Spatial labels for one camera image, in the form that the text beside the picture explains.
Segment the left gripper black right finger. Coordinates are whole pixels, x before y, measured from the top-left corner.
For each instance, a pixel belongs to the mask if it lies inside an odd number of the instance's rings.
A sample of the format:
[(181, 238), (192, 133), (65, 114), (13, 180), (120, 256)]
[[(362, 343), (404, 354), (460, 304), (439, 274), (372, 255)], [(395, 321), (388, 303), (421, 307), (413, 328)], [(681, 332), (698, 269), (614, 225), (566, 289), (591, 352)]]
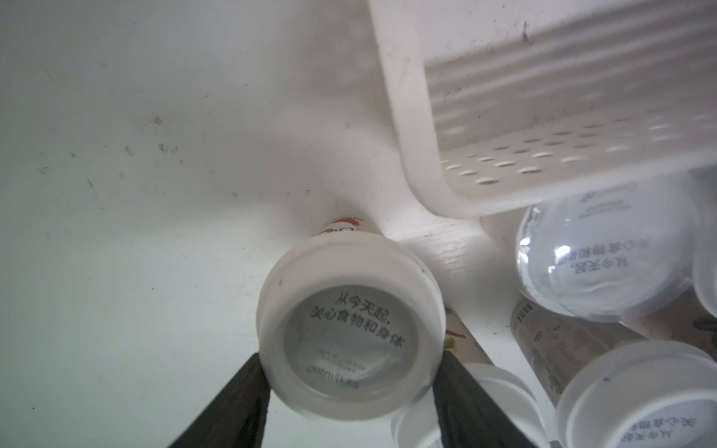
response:
[(448, 351), (443, 353), (432, 390), (443, 446), (530, 448), (533, 445)]

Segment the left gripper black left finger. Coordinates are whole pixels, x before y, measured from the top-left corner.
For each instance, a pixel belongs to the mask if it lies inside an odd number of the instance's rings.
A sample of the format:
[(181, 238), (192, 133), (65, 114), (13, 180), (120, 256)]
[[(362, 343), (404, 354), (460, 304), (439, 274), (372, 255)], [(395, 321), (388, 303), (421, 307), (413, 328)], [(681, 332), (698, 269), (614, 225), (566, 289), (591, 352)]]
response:
[(170, 447), (260, 447), (270, 397), (260, 355), (254, 354)]

